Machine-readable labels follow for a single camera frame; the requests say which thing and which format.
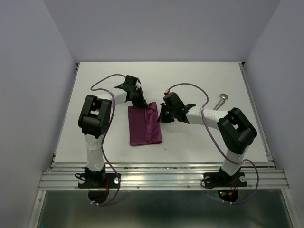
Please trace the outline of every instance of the black mounting base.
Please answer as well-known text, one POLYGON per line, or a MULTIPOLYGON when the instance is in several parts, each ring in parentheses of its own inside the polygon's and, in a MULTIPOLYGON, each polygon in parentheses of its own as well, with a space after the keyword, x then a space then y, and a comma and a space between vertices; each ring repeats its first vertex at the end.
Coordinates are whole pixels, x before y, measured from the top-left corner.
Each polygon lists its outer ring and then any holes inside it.
MULTIPOLYGON (((80 178, 85 178, 85 174, 81 173, 80 178)), ((84 183, 78 183, 78 188, 80 189, 105 189, 105 184, 106 184, 106 180, 109 180, 109 188, 110 189, 117 189, 118 188, 118 183, 116 184, 114 182, 114 179, 116 178, 116 174, 115 173, 107 173, 105 175, 105 181, 103 183, 100 184, 92 184, 90 182, 84 182, 84 183)))
POLYGON ((231 181, 223 179, 222 175, 218 172, 204 173, 204 186, 207 189, 231 187, 233 183, 236 183, 237 187, 246 187, 247 182, 245 174, 243 172, 238 172, 234 175, 234 179, 231 181))

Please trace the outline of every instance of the screw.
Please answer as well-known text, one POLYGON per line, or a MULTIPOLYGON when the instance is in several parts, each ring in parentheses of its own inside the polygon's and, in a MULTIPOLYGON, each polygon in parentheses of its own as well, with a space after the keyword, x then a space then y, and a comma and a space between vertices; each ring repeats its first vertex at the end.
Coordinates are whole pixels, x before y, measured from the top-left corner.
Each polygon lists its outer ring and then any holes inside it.
POLYGON ((242 183, 245 183, 245 182, 246 182, 246 177, 245 177, 245 176, 240 176, 240 177, 239 177, 239 180, 240 180, 242 183))

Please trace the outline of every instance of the folded cloth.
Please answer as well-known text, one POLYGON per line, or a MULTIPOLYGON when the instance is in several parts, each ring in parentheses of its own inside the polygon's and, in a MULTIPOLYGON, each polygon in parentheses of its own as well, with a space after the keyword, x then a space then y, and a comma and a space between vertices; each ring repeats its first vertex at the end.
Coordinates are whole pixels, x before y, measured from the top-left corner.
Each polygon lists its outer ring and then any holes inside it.
POLYGON ((147 108, 128 107, 128 115, 131 146, 160 144, 162 142, 155 102, 150 103, 147 108))

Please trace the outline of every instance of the metal spoon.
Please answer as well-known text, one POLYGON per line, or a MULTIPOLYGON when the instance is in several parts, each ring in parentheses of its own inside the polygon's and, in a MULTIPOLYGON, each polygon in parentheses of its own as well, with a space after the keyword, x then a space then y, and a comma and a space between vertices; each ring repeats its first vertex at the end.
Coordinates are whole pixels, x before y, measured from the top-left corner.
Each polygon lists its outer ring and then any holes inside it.
POLYGON ((228 99, 228 95, 227 94, 220 94, 220 101, 217 103, 217 105, 213 108, 213 110, 218 110, 221 106, 224 105, 225 100, 228 99))

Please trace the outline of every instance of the cloth fold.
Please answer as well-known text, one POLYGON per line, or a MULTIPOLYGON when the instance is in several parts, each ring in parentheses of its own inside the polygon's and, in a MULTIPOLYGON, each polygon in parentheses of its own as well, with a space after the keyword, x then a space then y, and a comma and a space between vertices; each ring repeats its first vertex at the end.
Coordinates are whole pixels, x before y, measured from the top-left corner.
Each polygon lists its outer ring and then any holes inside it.
POLYGON ((160 144, 162 142, 161 126, 157 122, 158 112, 155 102, 147 108, 128 107, 130 145, 160 144))

